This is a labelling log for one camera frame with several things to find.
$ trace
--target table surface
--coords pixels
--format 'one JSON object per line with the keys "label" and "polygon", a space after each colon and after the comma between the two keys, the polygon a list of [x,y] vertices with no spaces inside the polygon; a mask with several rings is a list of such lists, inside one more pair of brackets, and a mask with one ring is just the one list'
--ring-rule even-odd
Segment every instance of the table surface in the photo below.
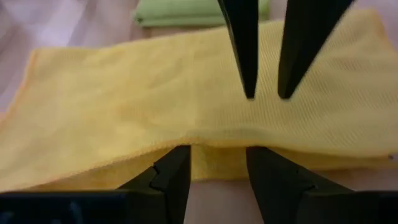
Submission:
{"label": "table surface", "polygon": [[[0,116],[22,78],[29,52],[40,46],[102,47],[187,32],[194,28],[140,29],[130,11],[138,0],[0,0]],[[271,0],[271,19],[284,16],[286,0]],[[358,0],[375,7],[398,47],[398,2]],[[322,175],[352,189],[398,190],[398,171],[341,170]],[[262,223],[248,181],[194,183],[186,223]]]}

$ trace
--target green cloth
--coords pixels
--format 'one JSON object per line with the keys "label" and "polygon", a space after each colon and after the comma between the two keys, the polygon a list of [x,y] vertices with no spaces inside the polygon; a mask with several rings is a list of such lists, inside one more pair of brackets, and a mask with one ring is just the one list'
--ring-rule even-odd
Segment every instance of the green cloth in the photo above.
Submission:
{"label": "green cloth", "polygon": [[[261,21],[267,19],[268,3],[269,0],[259,0]],[[141,27],[225,24],[217,0],[140,0],[133,12],[133,19]]]}

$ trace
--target yellow towel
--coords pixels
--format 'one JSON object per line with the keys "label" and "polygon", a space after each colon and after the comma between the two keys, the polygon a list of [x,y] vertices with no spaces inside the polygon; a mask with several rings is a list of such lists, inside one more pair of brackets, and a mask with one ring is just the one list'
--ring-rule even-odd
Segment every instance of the yellow towel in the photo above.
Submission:
{"label": "yellow towel", "polygon": [[311,169],[394,165],[398,54],[377,13],[343,18],[288,103],[277,96],[282,29],[261,24],[255,101],[225,28],[35,50],[1,124],[0,190],[116,187],[179,144],[194,144],[195,180],[247,176],[252,145]]}

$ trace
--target yellow microfiber cloth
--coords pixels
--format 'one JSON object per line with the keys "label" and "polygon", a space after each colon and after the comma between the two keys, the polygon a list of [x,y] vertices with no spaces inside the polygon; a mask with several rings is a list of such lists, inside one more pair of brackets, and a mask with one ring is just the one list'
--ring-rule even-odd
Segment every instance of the yellow microfiber cloth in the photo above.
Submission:
{"label": "yellow microfiber cloth", "polygon": [[259,30],[255,101],[225,28],[35,50],[1,123],[0,190],[113,188],[180,144],[194,180],[245,178],[253,145],[310,169],[393,166],[398,54],[377,13],[345,15],[290,102],[277,95],[283,22]]}

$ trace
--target folded towel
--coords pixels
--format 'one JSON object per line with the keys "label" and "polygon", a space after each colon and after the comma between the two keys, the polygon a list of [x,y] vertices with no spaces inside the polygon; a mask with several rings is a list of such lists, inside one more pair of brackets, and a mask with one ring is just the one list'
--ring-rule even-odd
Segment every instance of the folded towel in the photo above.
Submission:
{"label": "folded towel", "polygon": [[[269,0],[259,0],[259,18],[266,20]],[[225,20],[217,0],[141,0],[133,18],[142,27],[217,26]]]}
{"label": "folded towel", "polygon": [[396,165],[398,54],[379,16],[346,15],[290,102],[277,95],[282,30],[259,28],[254,101],[224,27],[35,50],[0,126],[0,190],[116,187],[180,144],[194,180],[247,177],[253,145],[310,169]]}

